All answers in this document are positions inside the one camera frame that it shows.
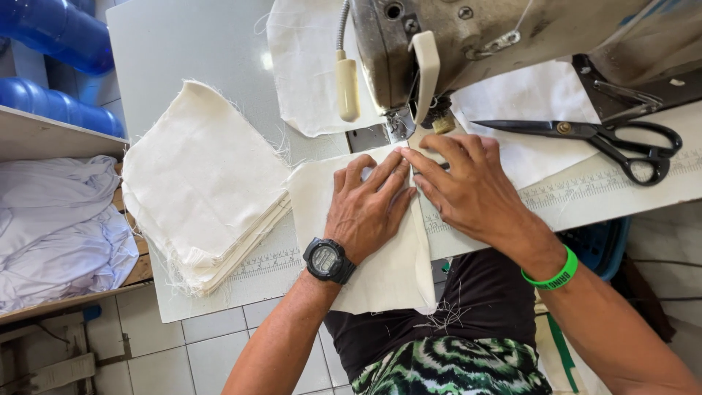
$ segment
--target watch face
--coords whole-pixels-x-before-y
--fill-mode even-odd
[[[319,274],[329,274],[329,269],[336,261],[336,251],[334,248],[322,245],[314,251],[311,261]]]

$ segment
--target green wristband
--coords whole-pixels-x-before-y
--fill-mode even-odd
[[[530,279],[524,272],[524,269],[522,269],[522,276],[524,276],[524,279],[540,290],[555,290],[556,288],[561,288],[563,285],[566,285],[566,283],[573,278],[573,275],[575,275],[575,270],[578,268],[578,257],[575,256],[575,252],[572,252],[567,245],[564,245],[564,247],[566,247],[566,251],[568,252],[568,259],[560,273],[550,280],[534,281]]]

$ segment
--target black scissors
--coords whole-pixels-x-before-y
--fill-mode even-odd
[[[631,181],[641,186],[654,186],[661,182],[668,174],[668,170],[670,170],[670,158],[682,148],[682,138],[679,134],[668,127],[651,122],[627,121],[616,126],[559,121],[472,121],[472,123],[514,133],[585,140],[619,163],[624,174]],[[615,135],[616,130],[621,127],[637,127],[653,131],[666,137],[672,147],[665,148],[622,140]],[[626,157],[617,148],[642,153],[647,156]],[[654,172],[648,180],[641,181],[636,178],[632,170],[632,165],[636,162],[649,163],[653,167]]]

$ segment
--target scissors blade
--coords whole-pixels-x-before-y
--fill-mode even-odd
[[[534,136],[572,138],[575,140],[586,140],[596,134],[596,130],[588,124],[580,122],[559,122],[559,121],[471,121],[484,127],[509,131],[519,134],[531,134]],[[558,132],[559,124],[568,124],[569,132]]]

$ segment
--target man's left hand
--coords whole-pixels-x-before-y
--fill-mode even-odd
[[[397,233],[417,193],[412,187],[398,194],[409,174],[409,163],[399,151],[395,148],[380,165],[363,154],[334,172],[334,195],[324,238],[344,247],[346,257],[357,266]],[[366,167],[374,169],[363,181],[361,173]]]

